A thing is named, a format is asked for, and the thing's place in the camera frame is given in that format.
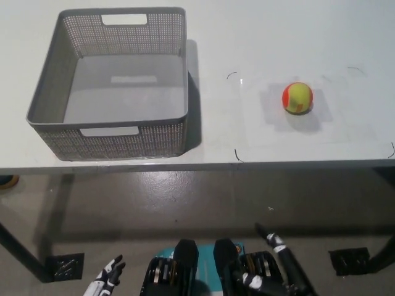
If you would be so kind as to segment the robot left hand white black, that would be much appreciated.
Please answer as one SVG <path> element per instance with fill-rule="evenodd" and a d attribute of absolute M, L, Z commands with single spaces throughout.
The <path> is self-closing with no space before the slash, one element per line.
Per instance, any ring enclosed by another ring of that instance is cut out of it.
<path fill-rule="evenodd" d="M 112 295 L 115 287 L 120 284 L 120 276 L 126 263 L 122 261 L 123 255 L 111 260 L 98 274 L 86 289 L 83 296 Z"/>

